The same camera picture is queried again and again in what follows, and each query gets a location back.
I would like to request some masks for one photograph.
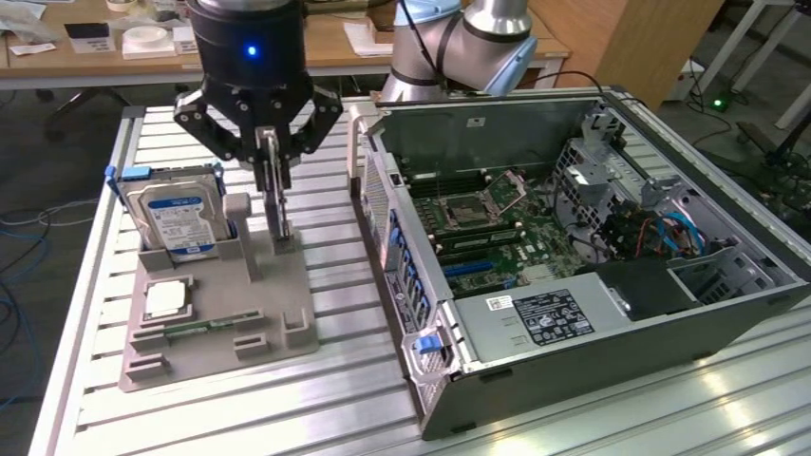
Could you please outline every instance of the aluminum workbench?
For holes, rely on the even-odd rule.
[[[423,442],[346,188],[346,129],[344,115],[319,151],[294,168],[290,191],[291,218],[307,246],[320,350],[121,392],[139,234],[104,188],[31,454],[808,454],[807,304],[694,365]],[[171,107],[127,111],[113,165],[211,159],[173,123]],[[266,229],[252,174],[228,162],[224,179],[229,192],[251,193],[251,227]]]

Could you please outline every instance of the motherboard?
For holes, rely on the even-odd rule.
[[[479,182],[479,190],[470,191]],[[454,192],[455,187],[466,191]],[[432,189],[438,191],[424,196]],[[522,170],[487,172],[448,185],[412,185],[428,238],[456,298],[574,276],[584,260]]]

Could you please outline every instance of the wooden cabinet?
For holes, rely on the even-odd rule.
[[[723,0],[528,0],[571,49],[563,70],[624,86],[655,109],[667,97]],[[558,78],[559,87],[588,86]]]

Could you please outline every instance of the blue hard drive label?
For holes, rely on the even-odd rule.
[[[215,248],[212,225],[201,217],[205,211],[201,198],[155,199],[147,205],[153,228],[172,254],[195,256]]]

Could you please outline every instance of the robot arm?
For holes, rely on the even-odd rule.
[[[275,239],[291,235],[283,191],[291,166],[316,151],[343,113],[338,96],[314,86],[306,69],[304,10],[298,0],[189,0],[203,85],[181,95],[175,121],[223,160],[254,168]],[[315,109],[291,132],[304,104]],[[235,135],[209,106],[239,128]]]
[[[392,72],[382,101],[442,98],[442,77],[506,95],[532,61],[538,40],[531,27],[526,0],[476,0],[464,12],[459,0],[398,0]]]

